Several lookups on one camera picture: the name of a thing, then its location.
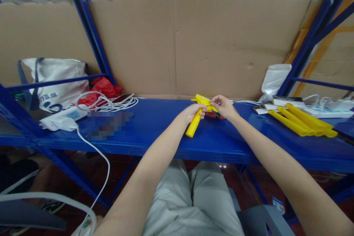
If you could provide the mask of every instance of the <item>person's forearm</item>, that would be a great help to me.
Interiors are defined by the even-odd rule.
[[[183,115],[154,141],[95,235],[140,235],[156,187],[172,161],[187,127]]]
[[[306,235],[351,235],[354,225],[350,219],[289,153],[238,114],[229,121],[280,186]]]

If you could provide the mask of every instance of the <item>person's left hand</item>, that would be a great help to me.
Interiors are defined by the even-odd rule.
[[[195,116],[196,112],[199,109],[202,109],[202,112],[200,113],[200,119],[204,119],[205,112],[207,111],[207,108],[203,104],[192,104],[189,107],[187,107],[186,109],[184,109],[181,112],[181,115],[183,115],[183,117],[185,118],[187,123],[190,123],[193,120],[193,117]]]

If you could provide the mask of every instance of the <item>cardboard sheet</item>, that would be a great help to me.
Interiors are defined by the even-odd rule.
[[[118,85],[147,98],[223,94],[255,100],[269,65],[282,63],[311,0],[113,0],[90,4]],[[75,58],[97,73],[73,5],[0,5],[3,85],[17,61]]]
[[[91,3],[116,82],[142,97],[176,98],[173,0]]]
[[[268,66],[283,63],[310,0],[175,2],[178,95],[254,99]]]
[[[310,79],[323,82],[354,85],[354,32],[337,33],[324,53]],[[319,94],[321,97],[342,98],[346,91],[335,88],[306,84],[301,97]]]
[[[72,4],[1,4],[0,14],[0,83],[3,86],[21,84],[17,62],[25,58],[74,58],[88,63],[91,74],[100,73]]]

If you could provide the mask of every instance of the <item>white power strip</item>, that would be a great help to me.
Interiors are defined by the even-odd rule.
[[[302,111],[316,118],[350,118],[354,115],[349,110],[333,111],[326,108],[304,108]]]
[[[87,111],[80,110],[76,106],[73,106],[64,111],[58,112],[46,118],[40,120],[40,126],[44,129],[48,129],[50,131],[57,131],[59,129],[63,129],[66,131],[74,131],[77,127],[72,126],[73,120],[77,121],[83,117],[87,116]]]

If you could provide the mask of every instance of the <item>red plastic bag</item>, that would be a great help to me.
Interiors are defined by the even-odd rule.
[[[113,86],[112,83],[105,77],[96,78],[92,84],[94,85],[91,91],[97,91],[105,95],[108,99],[118,98],[121,95],[122,87]],[[91,106],[94,104],[100,95],[98,93],[90,93],[85,99],[80,99],[78,104]]]

